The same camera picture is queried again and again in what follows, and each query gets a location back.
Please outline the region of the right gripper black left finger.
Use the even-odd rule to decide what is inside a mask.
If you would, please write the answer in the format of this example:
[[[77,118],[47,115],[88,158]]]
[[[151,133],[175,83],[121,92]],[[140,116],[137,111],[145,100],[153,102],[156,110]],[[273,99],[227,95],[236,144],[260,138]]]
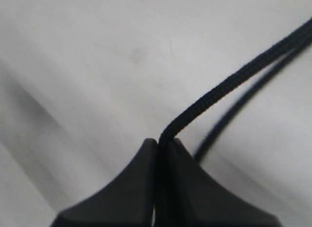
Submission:
[[[157,142],[145,139],[106,187],[60,212],[54,227],[150,227],[155,199]]]

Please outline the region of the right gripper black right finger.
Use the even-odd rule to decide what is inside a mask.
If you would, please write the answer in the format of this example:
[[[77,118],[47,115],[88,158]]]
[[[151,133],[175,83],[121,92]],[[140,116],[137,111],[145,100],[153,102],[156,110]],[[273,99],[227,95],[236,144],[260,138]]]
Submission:
[[[275,216],[218,184],[191,157],[179,139],[164,151],[160,227],[273,227]]]

